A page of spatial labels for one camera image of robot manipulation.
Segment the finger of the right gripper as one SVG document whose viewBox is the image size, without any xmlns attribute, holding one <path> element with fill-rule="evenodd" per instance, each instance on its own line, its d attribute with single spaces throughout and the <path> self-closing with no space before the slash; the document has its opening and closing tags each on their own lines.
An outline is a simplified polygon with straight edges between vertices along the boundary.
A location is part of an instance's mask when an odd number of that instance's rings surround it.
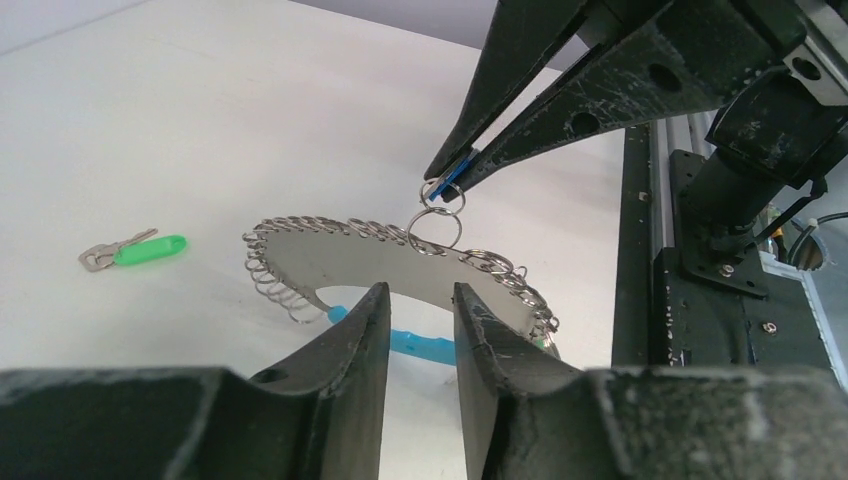
<svg viewBox="0 0 848 480">
<path fill-rule="evenodd" d="M 460 115 L 425 171 L 447 172 L 504 113 L 586 19 L 579 0 L 502 0 L 489 30 Z"/>
</svg>

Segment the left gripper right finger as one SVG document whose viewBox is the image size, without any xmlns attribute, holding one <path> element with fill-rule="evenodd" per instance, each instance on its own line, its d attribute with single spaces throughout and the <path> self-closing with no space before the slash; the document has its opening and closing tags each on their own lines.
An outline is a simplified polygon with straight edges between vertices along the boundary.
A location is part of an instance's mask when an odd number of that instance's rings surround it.
<svg viewBox="0 0 848 480">
<path fill-rule="evenodd" d="M 813 368 L 579 370 L 453 292 L 471 479 L 843 479 L 847 396 Z"/>
</svg>

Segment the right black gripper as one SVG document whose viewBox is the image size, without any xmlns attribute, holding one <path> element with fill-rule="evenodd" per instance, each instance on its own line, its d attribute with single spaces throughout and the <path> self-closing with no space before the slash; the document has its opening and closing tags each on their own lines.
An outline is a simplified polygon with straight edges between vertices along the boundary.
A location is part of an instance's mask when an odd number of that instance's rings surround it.
<svg viewBox="0 0 848 480">
<path fill-rule="evenodd" d="M 601 133 L 726 104 L 707 141 L 785 185 L 846 156 L 846 2 L 586 2 L 573 37 L 589 51 L 479 151 L 459 189 Z"/>
</svg>

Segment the metal key organiser with rings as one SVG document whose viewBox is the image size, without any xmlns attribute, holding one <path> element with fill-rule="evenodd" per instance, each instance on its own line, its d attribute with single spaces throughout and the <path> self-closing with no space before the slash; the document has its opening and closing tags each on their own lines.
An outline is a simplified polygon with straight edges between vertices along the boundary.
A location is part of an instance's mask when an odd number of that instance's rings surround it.
<svg viewBox="0 0 848 480">
<path fill-rule="evenodd" d="M 336 324 L 347 308 L 323 300 L 329 287 L 392 292 L 445 310 L 453 285 L 470 285 L 495 315 L 540 350 L 557 357 L 559 320 L 527 280 L 527 269 L 485 249 L 461 250 L 427 241 L 409 227 L 373 220 L 277 216 L 243 234 L 244 266 L 255 290 L 284 308 L 297 324 L 326 317 Z"/>
</svg>

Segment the key with blue tag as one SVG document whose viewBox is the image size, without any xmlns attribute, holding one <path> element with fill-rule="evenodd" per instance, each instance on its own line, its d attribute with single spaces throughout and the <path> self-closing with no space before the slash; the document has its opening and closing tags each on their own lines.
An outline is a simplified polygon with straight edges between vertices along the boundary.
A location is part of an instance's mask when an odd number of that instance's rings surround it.
<svg viewBox="0 0 848 480">
<path fill-rule="evenodd" d="M 461 154 L 439 177 L 428 182 L 429 187 L 424 193 L 424 198 L 433 201 L 440 196 L 444 189 L 471 164 L 478 153 L 478 149 L 471 148 L 467 153 Z"/>
</svg>

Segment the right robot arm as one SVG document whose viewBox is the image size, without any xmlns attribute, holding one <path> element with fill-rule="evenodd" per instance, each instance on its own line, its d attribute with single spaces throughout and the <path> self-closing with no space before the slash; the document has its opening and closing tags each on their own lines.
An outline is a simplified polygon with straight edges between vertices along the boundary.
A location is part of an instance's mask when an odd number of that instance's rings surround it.
<svg viewBox="0 0 848 480">
<path fill-rule="evenodd" d="M 785 186 L 847 140 L 843 1 L 501 1 L 460 116 L 425 172 L 468 190 L 547 151 L 716 110 L 716 156 L 687 189 L 732 253 Z"/>
</svg>

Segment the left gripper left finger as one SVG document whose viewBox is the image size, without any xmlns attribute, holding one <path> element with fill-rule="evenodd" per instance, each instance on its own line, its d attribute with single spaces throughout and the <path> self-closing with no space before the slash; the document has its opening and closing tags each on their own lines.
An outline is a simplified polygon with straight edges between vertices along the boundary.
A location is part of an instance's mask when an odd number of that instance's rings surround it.
<svg viewBox="0 0 848 480">
<path fill-rule="evenodd" d="M 226 368 L 1 375 L 5 479 L 374 479 L 390 290 L 251 378 Z"/>
</svg>

